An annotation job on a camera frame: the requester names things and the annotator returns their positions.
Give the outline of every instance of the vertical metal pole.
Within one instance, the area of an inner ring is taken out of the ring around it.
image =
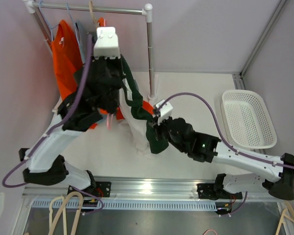
[[[147,43],[148,43],[148,62],[149,62],[149,86],[150,97],[155,96],[155,71],[153,61],[153,47],[152,47],[152,22],[147,22]]]
[[[44,23],[42,22],[41,18],[39,17],[39,14],[41,14],[41,13],[37,12],[37,10],[38,9],[36,9],[36,11],[34,13],[31,13],[31,15],[33,16],[33,18],[37,22],[40,30],[42,31],[42,33],[44,35],[44,40],[46,41],[48,46],[51,47],[51,34],[48,30],[46,30]]]

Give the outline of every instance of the white pipe connector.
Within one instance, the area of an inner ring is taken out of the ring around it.
[[[146,23],[152,22],[152,5],[147,3],[143,8],[143,16],[146,17]]]
[[[25,6],[26,6],[26,9],[28,10],[28,12],[30,14],[34,14],[36,11],[35,11],[35,7],[33,6],[33,0],[23,0]]]

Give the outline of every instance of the white plastic basket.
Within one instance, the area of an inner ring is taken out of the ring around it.
[[[221,110],[227,135],[231,136],[229,140],[248,149],[275,146],[277,136],[271,118],[264,100],[257,93],[226,91],[222,95]]]

